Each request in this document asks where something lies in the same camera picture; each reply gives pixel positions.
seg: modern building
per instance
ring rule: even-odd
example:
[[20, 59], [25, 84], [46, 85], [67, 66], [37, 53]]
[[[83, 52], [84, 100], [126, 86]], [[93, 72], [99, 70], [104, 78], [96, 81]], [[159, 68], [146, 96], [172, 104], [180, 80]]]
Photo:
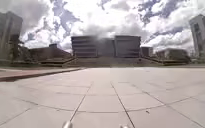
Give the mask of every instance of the modern building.
[[156, 56], [159, 60], [190, 60], [184, 49], [167, 48], [156, 52]]
[[31, 58], [34, 61], [45, 61], [49, 59], [66, 59], [70, 58], [71, 54], [59, 49], [57, 44], [51, 44], [49, 47], [29, 49]]
[[116, 57], [139, 58], [141, 37], [115, 36]]
[[141, 55], [144, 57], [152, 57], [153, 56], [153, 47], [142, 46]]
[[140, 41], [136, 36], [115, 36], [114, 39], [76, 36], [72, 37], [72, 49], [77, 58], [139, 58]]
[[98, 39], [98, 56], [99, 57], [115, 57], [115, 43], [113, 38]]
[[205, 59], [205, 16], [198, 15], [190, 20], [195, 53], [198, 58]]
[[12, 12], [0, 12], [0, 59], [11, 59], [18, 51], [22, 22], [23, 19]]
[[97, 37], [95, 36], [73, 36], [73, 55], [77, 58], [98, 57]]

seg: cloud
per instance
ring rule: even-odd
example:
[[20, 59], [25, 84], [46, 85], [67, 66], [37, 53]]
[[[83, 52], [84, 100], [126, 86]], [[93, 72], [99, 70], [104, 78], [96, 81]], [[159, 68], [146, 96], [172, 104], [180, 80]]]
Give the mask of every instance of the cloud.
[[127, 4], [125, 0], [118, 1], [117, 3], [113, 4], [111, 7], [123, 11], [129, 11], [130, 9], [130, 6]]
[[50, 6], [43, 0], [0, 0], [0, 11], [12, 11], [24, 20], [22, 34], [39, 26], [39, 21], [46, 16]]
[[72, 35], [123, 34], [185, 48], [193, 44], [188, 21], [205, 14], [205, 0], [0, 0], [0, 11], [7, 10], [24, 18], [22, 39], [40, 46], [70, 50]]

